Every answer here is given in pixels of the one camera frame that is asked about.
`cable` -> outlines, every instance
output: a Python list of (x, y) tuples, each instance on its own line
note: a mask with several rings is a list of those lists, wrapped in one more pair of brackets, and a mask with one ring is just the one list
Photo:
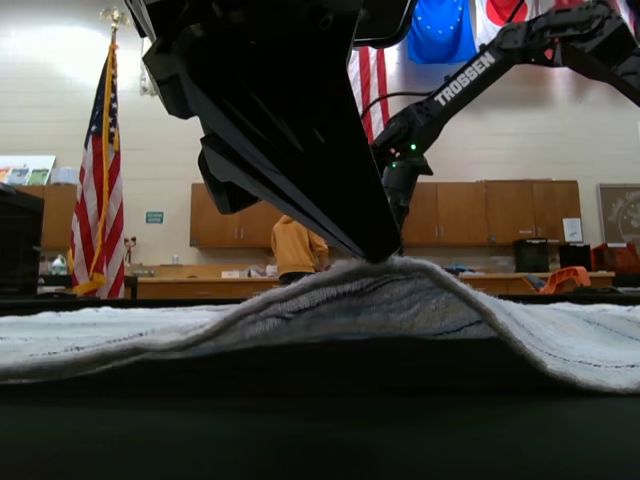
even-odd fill
[(513, 11), (511, 12), (511, 15), (509, 15), (509, 18), (507, 18), (507, 21), (505, 23), (511, 23), (513, 19), (516, 18), (516, 14), (518, 13), (518, 10), (520, 10), (522, 5), (524, 5), (524, 0), (520, 0), (518, 2), (518, 4), (515, 6)]
[(380, 95), (374, 101), (372, 101), (369, 105), (364, 107), (362, 113), (360, 114), (360, 118), (364, 120), (364, 117), (369, 113), (369, 110), (376, 104), (390, 97), (428, 97), (433, 93), (433, 90), (430, 92), (393, 92), (387, 93), (386, 95)]

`wooden countertop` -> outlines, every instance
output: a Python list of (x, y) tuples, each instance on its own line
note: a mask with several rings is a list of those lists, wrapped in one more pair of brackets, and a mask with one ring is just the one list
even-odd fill
[[(513, 280), (518, 278), (523, 278), (527, 274), (526, 273), (462, 273), (458, 278), (462, 280)], [(532, 273), (531, 275), (535, 275), (539, 278), (549, 278), (551, 273)], [(589, 277), (591, 278), (613, 278), (616, 274), (613, 272), (589, 272)]]
[(140, 277), (138, 283), (277, 283), (277, 277), (247, 277), (247, 278), (163, 278)]

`green exit sign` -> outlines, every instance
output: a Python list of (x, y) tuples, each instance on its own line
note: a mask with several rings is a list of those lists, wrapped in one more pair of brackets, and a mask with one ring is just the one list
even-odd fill
[(164, 223), (164, 212), (147, 212), (147, 224), (162, 225)]

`cabinet door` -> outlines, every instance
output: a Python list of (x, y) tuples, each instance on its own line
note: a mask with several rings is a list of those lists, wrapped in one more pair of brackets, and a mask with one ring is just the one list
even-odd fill
[(238, 242), (238, 215), (222, 215), (204, 183), (191, 185), (192, 247), (231, 247)]
[(489, 241), (512, 244), (536, 236), (533, 185), (530, 182), (487, 182)]
[(75, 185), (44, 187), (42, 249), (68, 250), (71, 246), (71, 221), (76, 208)]
[(484, 184), (439, 183), (438, 224), (441, 244), (488, 243)]
[(435, 183), (418, 183), (409, 215), (402, 229), (405, 247), (422, 247), (438, 242), (438, 193)]
[(564, 243), (564, 218), (581, 218), (578, 182), (536, 182), (533, 185), (536, 236)]
[(258, 202), (257, 204), (238, 213), (239, 240), (238, 244), (243, 247), (271, 247), (271, 230), (280, 220), (282, 213), (268, 202)]

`black box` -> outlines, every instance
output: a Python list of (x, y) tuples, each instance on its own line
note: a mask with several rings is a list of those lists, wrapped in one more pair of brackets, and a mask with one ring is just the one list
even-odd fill
[(513, 242), (516, 272), (546, 273), (549, 271), (549, 242), (546, 238), (531, 238)]
[(0, 298), (38, 293), (44, 200), (0, 184)]
[(590, 245), (560, 245), (560, 267), (584, 267), (587, 272), (593, 271)]

